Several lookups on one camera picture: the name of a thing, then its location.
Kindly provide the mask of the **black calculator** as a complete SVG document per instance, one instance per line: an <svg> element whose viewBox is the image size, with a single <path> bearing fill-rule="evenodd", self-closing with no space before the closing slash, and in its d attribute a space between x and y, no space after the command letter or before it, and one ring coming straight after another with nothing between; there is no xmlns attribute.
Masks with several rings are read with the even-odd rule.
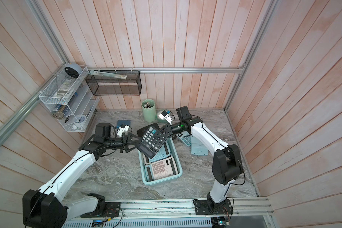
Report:
<svg viewBox="0 0 342 228"><path fill-rule="evenodd" d="M167 137L162 137L159 133L160 130L150 127L137 145L137 149L148 158L153 158L167 140Z"/></svg>

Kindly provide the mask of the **mint green storage box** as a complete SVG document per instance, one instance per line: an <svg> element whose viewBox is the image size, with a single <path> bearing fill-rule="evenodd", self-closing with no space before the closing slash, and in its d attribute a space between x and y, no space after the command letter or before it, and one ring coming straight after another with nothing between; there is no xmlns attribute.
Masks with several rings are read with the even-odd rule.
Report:
<svg viewBox="0 0 342 228"><path fill-rule="evenodd" d="M167 139L155 158L158 160L139 152L142 182L145 185L157 185L182 176L183 170L172 139Z"/></svg>

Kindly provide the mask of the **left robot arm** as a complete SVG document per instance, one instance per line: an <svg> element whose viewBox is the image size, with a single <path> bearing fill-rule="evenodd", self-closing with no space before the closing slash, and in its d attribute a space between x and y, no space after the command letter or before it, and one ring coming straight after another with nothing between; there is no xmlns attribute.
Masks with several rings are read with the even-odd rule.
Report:
<svg viewBox="0 0 342 228"><path fill-rule="evenodd" d="M88 214L101 217L107 214L104 196L91 193L85 197L63 202L78 178L99 158L108 156L107 150L128 153L141 138L132 133L114 135L110 123L99 123L96 132L85 141L64 168L38 190L28 190L22 198L23 224L31 228L61 228L75 217Z"/></svg>

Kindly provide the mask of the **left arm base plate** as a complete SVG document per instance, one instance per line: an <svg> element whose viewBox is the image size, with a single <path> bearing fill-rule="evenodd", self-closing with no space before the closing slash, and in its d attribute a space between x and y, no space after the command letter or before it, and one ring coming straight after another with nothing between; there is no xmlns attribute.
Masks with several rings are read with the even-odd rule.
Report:
<svg viewBox="0 0 342 228"><path fill-rule="evenodd" d="M95 211L81 215L81 218L119 217L121 202L100 202Z"/></svg>

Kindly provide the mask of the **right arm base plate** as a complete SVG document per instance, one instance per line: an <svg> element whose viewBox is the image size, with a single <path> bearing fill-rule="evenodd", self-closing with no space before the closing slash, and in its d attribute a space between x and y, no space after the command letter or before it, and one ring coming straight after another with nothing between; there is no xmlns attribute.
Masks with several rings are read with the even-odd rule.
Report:
<svg viewBox="0 0 342 228"><path fill-rule="evenodd" d="M230 216L233 214L233 207L231 201L228 199L220 203L214 203L211 199L194 199L193 204L197 215L226 214Z"/></svg>

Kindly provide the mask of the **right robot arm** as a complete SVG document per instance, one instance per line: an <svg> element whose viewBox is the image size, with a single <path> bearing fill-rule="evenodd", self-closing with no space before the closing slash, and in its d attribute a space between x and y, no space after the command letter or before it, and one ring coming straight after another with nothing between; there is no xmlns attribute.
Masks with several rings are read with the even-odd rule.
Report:
<svg viewBox="0 0 342 228"><path fill-rule="evenodd" d="M240 175L245 174L239 147L218 138L201 117L190 114L187 106L178 108L176 112L179 118L177 123L172 123L174 118L170 111L163 110L159 114L168 124L164 125L157 135L165 138L186 131L198 139L213 156L212 173L215 181L208 194L208 201L214 205L225 202L230 186L235 184Z"/></svg>

